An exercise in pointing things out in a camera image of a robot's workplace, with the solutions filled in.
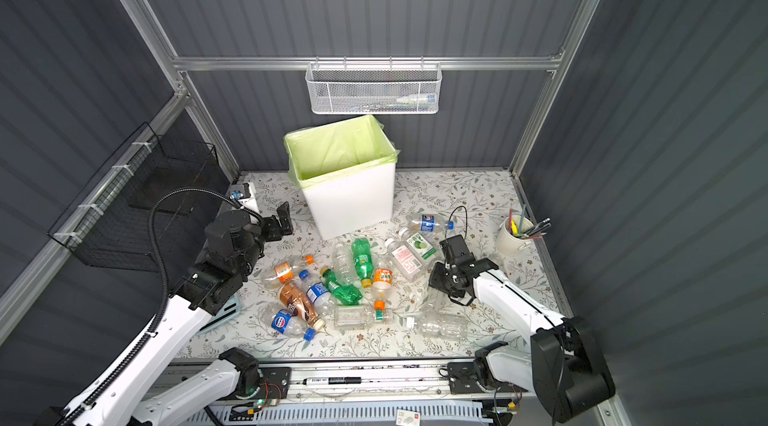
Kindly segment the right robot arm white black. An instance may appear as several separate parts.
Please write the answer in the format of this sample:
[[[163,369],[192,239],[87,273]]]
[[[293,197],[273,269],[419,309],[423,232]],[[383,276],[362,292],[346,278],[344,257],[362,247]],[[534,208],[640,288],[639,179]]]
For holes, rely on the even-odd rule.
[[[506,341],[478,349],[460,383],[483,389],[518,387],[536,394],[552,422],[565,423],[609,400],[616,385],[592,326],[545,307],[489,258],[478,258],[462,234],[445,236],[443,255],[431,267],[426,310],[439,319],[454,304],[481,303],[507,320],[526,342],[523,350]]]

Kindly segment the green Sprite bottle label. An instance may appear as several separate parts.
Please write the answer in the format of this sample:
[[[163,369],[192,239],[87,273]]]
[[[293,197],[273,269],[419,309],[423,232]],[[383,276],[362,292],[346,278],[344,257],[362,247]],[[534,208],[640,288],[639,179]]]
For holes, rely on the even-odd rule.
[[[375,267],[371,255],[370,242],[367,238],[356,238],[352,242],[351,251],[354,267],[363,288],[369,288],[373,283]]]

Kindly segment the clear ribbed bottle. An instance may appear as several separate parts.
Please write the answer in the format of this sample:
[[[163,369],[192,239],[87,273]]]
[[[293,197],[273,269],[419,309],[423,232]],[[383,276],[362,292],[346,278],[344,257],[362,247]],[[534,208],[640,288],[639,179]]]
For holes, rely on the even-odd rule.
[[[458,316],[434,311],[405,317],[408,330],[430,338],[446,338],[458,341],[467,337],[467,321]]]

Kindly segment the small clear white-cap bottle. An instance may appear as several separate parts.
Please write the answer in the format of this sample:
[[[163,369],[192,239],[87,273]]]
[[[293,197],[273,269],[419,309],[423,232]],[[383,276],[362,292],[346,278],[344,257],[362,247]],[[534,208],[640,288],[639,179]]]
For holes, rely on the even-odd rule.
[[[448,296],[433,287],[429,287],[425,299],[421,306],[423,313],[434,313],[445,309],[448,306]]]

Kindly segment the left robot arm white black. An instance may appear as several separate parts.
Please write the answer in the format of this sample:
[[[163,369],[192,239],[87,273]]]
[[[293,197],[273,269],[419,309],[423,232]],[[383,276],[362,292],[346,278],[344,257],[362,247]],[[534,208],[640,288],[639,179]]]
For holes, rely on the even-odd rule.
[[[146,395],[181,347],[248,281],[266,243],[293,233],[287,202],[264,217],[237,198],[214,196],[230,208],[206,226],[199,261],[175,286],[158,243],[158,209],[151,208],[147,229],[162,291],[156,314],[93,383],[66,406],[46,408],[37,424],[178,425],[230,395],[242,401],[256,398],[263,385],[260,365],[240,348],[226,350],[207,369],[161,394]]]

